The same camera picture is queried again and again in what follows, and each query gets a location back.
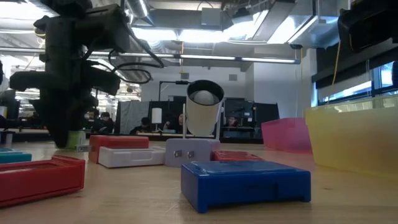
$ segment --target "pink plastic container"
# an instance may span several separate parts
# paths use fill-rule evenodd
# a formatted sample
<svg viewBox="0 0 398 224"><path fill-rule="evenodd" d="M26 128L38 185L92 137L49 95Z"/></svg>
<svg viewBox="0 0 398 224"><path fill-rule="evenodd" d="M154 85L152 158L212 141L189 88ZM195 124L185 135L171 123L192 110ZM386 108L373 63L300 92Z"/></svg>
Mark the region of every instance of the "pink plastic container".
<svg viewBox="0 0 398 224"><path fill-rule="evenodd" d="M261 124L264 146L275 150L312 153L304 118L284 118Z"/></svg>

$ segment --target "desk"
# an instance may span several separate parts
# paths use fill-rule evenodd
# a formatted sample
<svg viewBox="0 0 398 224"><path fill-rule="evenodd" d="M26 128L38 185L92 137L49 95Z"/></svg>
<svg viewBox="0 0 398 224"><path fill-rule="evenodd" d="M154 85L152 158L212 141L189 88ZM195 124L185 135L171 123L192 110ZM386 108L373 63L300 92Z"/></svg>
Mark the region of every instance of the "desk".
<svg viewBox="0 0 398 224"><path fill-rule="evenodd" d="M151 142L165 146L164 142ZM33 160L53 154L87 159L87 153L57 151L52 143L15 144ZM107 169L87 163L85 188L77 193L0 210L0 223L29 224L245 224L398 223L398 182L318 167L311 155L264 152L256 144L222 144L312 172L312 202L278 202L214 208L198 214L180 191L180 169L166 166Z"/></svg>

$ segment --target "yellow bin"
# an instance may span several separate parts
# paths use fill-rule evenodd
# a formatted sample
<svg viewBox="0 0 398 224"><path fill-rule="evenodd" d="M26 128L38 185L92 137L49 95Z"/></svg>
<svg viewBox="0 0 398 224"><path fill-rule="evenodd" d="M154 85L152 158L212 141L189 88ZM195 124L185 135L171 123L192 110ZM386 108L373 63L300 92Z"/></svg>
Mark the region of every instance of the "yellow bin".
<svg viewBox="0 0 398 224"><path fill-rule="evenodd" d="M398 96L308 108L305 121L318 165L398 179Z"/></svg>

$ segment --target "white box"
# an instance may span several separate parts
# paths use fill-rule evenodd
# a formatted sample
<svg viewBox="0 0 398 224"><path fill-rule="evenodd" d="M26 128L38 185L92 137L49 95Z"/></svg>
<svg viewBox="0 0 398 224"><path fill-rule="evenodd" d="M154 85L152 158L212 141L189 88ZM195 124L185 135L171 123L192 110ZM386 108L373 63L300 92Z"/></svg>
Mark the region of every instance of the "white box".
<svg viewBox="0 0 398 224"><path fill-rule="evenodd" d="M98 163L108 167L132 167L163 165L165 149L150 147L148 149L110 149L99 148Z"/></svg>

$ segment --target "white cylinder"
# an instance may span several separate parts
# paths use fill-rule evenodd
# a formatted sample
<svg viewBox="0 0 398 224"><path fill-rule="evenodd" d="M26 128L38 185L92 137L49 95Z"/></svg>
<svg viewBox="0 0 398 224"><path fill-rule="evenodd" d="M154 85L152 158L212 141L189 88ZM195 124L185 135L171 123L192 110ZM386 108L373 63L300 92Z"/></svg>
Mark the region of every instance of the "white cylinder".
<svg viewBox="0 0 398 224"><path fill-rule="evenodd" d="M208 91L213 95L213 103L203 104L195 101L195 95L202 91ZM209 136L218 119L221 102L224 98L224 90L214 82L199 80L191 83L187 88L187 128L201 137Z"/></svg>
<svg viewBox="0 0 398 224"><path fill-rule="evenodd" d="M152 108L152 124L162 123L162 108Z"/></svg>

